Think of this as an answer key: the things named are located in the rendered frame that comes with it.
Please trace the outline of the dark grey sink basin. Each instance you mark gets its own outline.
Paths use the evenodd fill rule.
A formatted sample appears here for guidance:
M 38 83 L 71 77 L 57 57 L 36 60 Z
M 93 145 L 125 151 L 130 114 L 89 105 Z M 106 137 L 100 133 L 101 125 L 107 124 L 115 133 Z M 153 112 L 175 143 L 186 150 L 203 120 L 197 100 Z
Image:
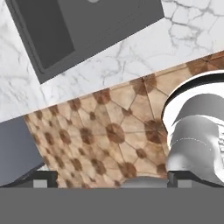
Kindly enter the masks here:
M 162 19 L 161 0 L 5 0 L 44 83 Z

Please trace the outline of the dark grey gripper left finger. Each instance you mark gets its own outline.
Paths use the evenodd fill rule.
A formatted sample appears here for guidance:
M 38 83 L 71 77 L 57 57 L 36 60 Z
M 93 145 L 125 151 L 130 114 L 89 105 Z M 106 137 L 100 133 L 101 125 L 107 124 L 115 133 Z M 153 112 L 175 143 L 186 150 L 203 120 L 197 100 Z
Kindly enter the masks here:
M 58 173 L 56 171 L 35 171 L 25 178 L 18 179 L 6 187 L 16 188 L 57 188 Z

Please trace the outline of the pale grey rounded object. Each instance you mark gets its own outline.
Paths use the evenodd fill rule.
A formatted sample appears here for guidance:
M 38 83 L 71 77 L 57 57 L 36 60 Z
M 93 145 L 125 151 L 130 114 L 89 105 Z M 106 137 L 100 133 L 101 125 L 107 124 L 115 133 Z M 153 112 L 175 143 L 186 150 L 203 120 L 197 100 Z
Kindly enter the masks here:
M 136 177 L 125 180 L 121 188 L 166 188 L 167 178 Z

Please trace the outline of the grey cupboard door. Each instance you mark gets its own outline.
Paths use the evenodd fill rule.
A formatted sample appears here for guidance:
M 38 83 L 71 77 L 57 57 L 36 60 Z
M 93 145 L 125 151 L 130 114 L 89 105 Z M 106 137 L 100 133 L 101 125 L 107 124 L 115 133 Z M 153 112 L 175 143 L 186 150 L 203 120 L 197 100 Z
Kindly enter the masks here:
M 21 179 L 43 164 L 22 116 L 0 122 L 0 186 Z

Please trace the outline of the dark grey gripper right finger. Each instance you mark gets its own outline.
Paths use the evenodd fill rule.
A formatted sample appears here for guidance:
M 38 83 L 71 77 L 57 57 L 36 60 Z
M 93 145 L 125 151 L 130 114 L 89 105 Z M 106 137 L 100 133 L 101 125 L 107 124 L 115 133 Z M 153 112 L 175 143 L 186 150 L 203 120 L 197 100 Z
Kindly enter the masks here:
M 201 179 L 190 171 L 169 171 L 167 174 L 168 187 L 174 188 L 199 188 L 199 187 L 214 187 L 224 188 L 224 185 L 219 185 L 207 180 Z

